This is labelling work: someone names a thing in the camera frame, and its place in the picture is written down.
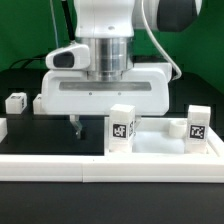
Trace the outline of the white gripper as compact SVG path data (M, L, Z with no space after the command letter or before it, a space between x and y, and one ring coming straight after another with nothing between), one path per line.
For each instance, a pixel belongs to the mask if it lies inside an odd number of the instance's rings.
M42 107L47 114L70 115L81 138L78 115L109 114L115 104L133 105L137 116L162 116L169 110L169 63L135 63L120 81L91 81L84 71L49 71L42 81Z

